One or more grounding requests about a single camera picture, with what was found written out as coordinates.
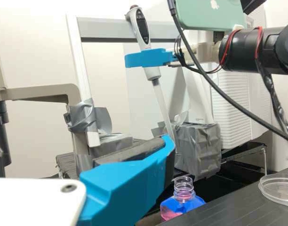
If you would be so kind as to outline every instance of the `red wire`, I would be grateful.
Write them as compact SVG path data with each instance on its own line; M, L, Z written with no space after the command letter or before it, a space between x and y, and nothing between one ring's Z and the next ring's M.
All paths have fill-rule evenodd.
M255 59L259 58L259 47L262 41L262 34L263 34L263 29L262 27L256 27L255 29L258 29L258 38L257 38L257 45L255 49Z
M224 49L223 57L221 58L221 60L220 60L220 62L219 62L219 65L217 66L217 68L215 68L215 69L213 69L212 71L209 71L209 72L207 72L207 73L214 73L215 71L217 71L217 70L224 64L225 59L226 59L226 57L228 56L228 51L229 51L229 49L230 49L230 47L231 47L231 43L232 43L233 37L234 37L235 33L237 33L238 31L240 31L240 30L235 30L235 31L233 31L233 32L230 34L230 36L229 36L229 38L228 38L228 40L227 40L225 49Z
M256 49L255 49L255 59L258 59L259 57L259 47L260 47L260 44L261 44L261 41L262 41L262 34L263 34L263 28L262 27L256 27L255 29L258 29L258 38L257 38L257 46L256 46ZM226 43L226 46L225 46L225 49L224 49L224 54L223 54L223 57L222 59L220 60L219 62L219 65L217 66L217 68L215 68L214 70L208 72L208 73L213 73L215 71L217 71L222 65L224 65L225 63L225 59L226 57L228 56L228 51L230 50L231 48L231 44L232 44L232 40L234 38L234 35L235 33L237 33L238 31L240 30L235 30L233 31L228 40L227 40L227 43Z

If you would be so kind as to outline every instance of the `petri dish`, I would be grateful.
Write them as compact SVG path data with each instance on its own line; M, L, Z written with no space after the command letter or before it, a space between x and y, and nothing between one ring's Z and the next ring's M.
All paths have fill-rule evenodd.
M269 200L288 206L288 169L262 177L258 187Z

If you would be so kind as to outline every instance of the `black cable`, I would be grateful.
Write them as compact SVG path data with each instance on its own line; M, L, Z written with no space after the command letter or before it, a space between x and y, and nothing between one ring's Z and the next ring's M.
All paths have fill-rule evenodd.
M214 73L217 73L219 72L224 66L226 66L226 64L229 62L229 59L230 59L230 51L231 51L231 48L232 48L232 41L233 41L233 37L235 36L235 34L237 32L239 32L240 30L237 30L235 31L234 33L231 33L230 35L232 35L231 37L231 41L230 42L226 42L225 46L224 46L224 49L227 47L227 45L229 45L229 49L228 49L228 52L227 52L227 56L223 56L223 58L225 57L225 60L224 62L222 63L222 65L219 65L220 67L216 70L216 71L210 71L210 72L206 72L207 74L214 74Z
M279 135L280 137L286 139L288 141L288 134L282 132L281 130L279 130L278 128L272 126L271 124L267 123L266 121L264 121L263 119L259 118L257 115L251 113L250 111L248 111L247 109L245 109L244 107L242 107L240 104L238 104L237 102L235 102L232 98L230 98L228 95L226 95L207 75L207 73L203 70L203 68L201 67L200 63L198 62L197 58L195 57L195 55L192 53L191 47L182 31L181 25L177 19L176 16L176 11L175 10L170 10L171 15L173 17L173 20L176 24L176 27L178 29L179 34L181 35L181 38L192 58L192 60L194 61L195 65L198 68L199 73L207 80L207 82L210 84L210 86L216 90L216 92L218 92L226 101L228 101L231 105L233 105L235 108L237 108L239 111L241 111L242 113L244 113L246 116L250 117L251 119L253 119L254 121L258 122L259 124L263 125L264 127L266 127L267 129L271 130L272 132L276 133L277 135ZM185 65L186 68L188 68L189 70L193 71L193 68Z
M264 81L265 87L267 88L268 92L270 93L271 100L272 100L272 108L275 114L275 117L284 132L288 133L288 121L284 115L284 110L282 105L278 99L277 93L275 91L274 82L272 80L272 75L262 66L262 63L259 59L255 60L257 69L261 74L261 77Z
M175 40L174 52L175 52L175 55L176 55L178 61L181 64L181 66L185 67L187 65L187 63L186 63L186 60L185 60L185 57L184 57L184 53L182 52L181 36L180 35L178 35L176 40ZM192 71L196 72L196 73L200 73L200 71L198 69L196 69L196 68L192 68Z

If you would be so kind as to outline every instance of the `green smartphone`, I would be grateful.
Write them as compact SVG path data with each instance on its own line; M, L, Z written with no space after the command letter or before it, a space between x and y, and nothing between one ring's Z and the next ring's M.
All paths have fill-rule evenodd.
M228 31L246 28L240 0L176 0L177 16L187 30Z

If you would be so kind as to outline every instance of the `gray duct tape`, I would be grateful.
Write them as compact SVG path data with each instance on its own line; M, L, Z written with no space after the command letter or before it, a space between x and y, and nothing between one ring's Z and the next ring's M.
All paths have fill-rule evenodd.
M164 123L152 129L154 136L164 134ZM218 124L184 123L175 126L177 153L175 168L195 176L195 181L216 174L221 167L221 140Z
M94 107L93 99L81 101L69 106L70 112L64 114L64 120L70 132L112 133L112 120L105 107Z
M97 132L96 112L93 99L81 101L75 106L69 106L70 112L64 114L64 120L69 131Z

